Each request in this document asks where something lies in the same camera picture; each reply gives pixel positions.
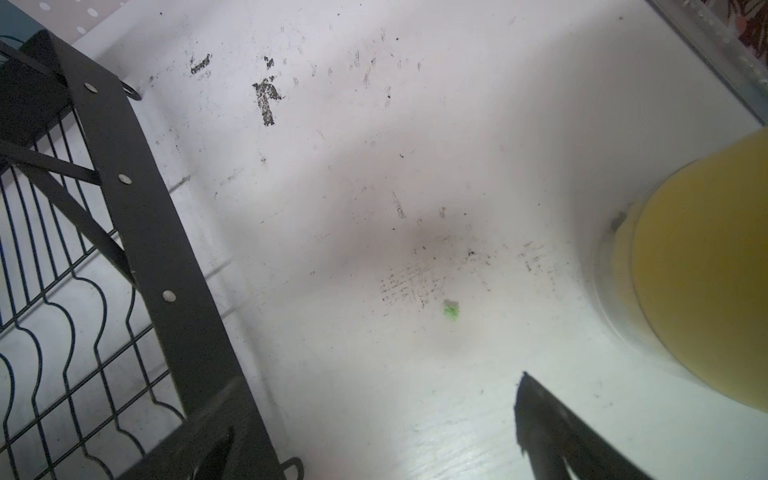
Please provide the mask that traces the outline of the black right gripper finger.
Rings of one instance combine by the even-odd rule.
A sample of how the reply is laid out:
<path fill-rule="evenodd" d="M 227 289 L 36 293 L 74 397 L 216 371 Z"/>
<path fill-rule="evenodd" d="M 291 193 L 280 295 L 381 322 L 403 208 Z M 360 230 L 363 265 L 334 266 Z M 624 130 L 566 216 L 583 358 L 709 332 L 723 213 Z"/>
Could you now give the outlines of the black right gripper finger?
<path fill-rule="evenodd" d="M 528 373 L 514 412 L 517 441 L 536 479 L 649 477 Z"/>

